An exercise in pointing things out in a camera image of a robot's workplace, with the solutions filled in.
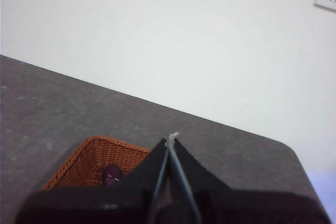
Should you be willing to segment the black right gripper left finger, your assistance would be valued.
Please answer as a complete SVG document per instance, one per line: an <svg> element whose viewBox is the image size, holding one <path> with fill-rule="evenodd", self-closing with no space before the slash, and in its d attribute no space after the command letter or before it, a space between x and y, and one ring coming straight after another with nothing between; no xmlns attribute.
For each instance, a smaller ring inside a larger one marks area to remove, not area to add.
<svg viewBox="0 0 336 224"><path fill-rule="evenodd" d="M166 146L86 139L51 180L30 195L16 223L145 223Z"/></svg>

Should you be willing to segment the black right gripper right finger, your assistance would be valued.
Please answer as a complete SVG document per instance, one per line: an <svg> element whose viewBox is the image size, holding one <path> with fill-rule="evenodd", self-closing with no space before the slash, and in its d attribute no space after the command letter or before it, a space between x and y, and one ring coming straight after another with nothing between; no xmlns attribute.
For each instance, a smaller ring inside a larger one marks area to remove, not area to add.
<svg viewBox="0 0 336 224"><path fill-rule="evenodd" d="M170 141L203 223L330 223L314 199L283 191L233 189Z"/></svg>

